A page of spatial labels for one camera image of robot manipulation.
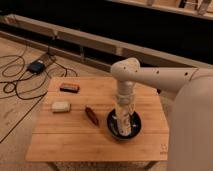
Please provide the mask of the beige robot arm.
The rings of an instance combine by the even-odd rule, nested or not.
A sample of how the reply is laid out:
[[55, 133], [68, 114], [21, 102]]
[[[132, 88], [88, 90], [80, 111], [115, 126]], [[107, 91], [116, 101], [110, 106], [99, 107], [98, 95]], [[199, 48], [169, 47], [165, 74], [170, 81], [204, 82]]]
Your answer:
[[175, 95], [167, 171], [213, 171], [213, 68], [142, 68], [136, 58], [127, 58], [114, 63], [110, 73], [119, 105], [133, 101], [136, 83]]

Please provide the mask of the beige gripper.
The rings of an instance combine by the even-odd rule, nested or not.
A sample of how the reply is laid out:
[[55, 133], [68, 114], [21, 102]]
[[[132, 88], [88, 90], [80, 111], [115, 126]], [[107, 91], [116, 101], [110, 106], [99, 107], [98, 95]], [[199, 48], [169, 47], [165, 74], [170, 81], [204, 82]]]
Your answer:
[[[117, 103], [120, 106], [129, 105], [131, 102], [134, 101], [134, 86], [135, 86], [135, 84], [131, 81], [118, 81], [117, 82], [116, 99], [117, 99]], [[118, 131], [120, 131], [121, 130], [121, 128], [120, 128], [120, 107], [118, 104], [115, 104], [115, 115], [116, 115], [116, 119], [117, 119]], [[134, 111], [135, 111], [135, 104], [131, 103], [129, 106], [131, 124], [133, 123]]]

